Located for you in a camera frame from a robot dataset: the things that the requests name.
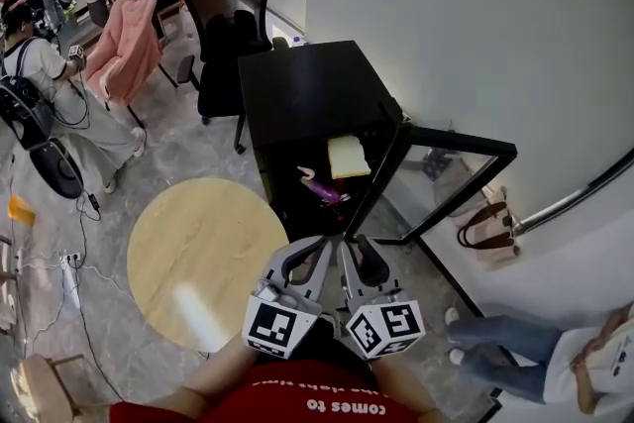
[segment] glass door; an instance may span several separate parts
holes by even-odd
[[[509,143],[404,124],[346,237],[405,245],[476,208],[488,197],[483,189],[516,157]]]

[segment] backpack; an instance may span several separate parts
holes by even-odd
[[[0,118],[26,151],[49,140],[54,115],[53,104],[29,78],[22,75],[25,54],[36,39],[27,39],[22,44],[14,76],[7,74],[3,59],[0,78]]]

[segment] black table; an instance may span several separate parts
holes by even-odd
[[[398,104],[353,41],[254,54],[238,66],[266,195],[289,239],[344,233],[396,135]],[[333,181],[327,140],[346,135],[360,139],[371,175]],[[352,198],[324,205],[299,165]]]
[[[398,104],[354,41],[258,53],[239,67],[256,150],[400,122]]]

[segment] purple object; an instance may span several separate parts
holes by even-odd
[[[297,169],[305,174],[305,176],[300,178],[301,182],[327,203],[334,205],[350,199],[350,194],[340,194],[334,188],[315,180],[315,171],[312,169],[301,166],[298,166]]]

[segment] sneaker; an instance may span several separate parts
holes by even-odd
[[[447,309],[445,312],[445,324],[449,326],[452,323],[455,323],[460,319],[460,314],[458,313],[458,309],[456,307],[451,307]]]
[[[108,183],[108,185],[104,185],[103,191],[106,194],[112,194],[115,190],[117,190],[117,180],[115,177],[112,177],[112,180]]]
[[[465,358],[465,352],[462,349],[452,349],[449,352],[449,361],[456,366],[459,366]]]
[[[139,158],[146,152],[146,141],[148,140],[148,133],[146,133],[146,131],[144,129],[141,129],[140,127],[135,127],[132,130],[132,134],[137,140],[141,141],[141,146],[133,152],[133,156],[135,158]]]

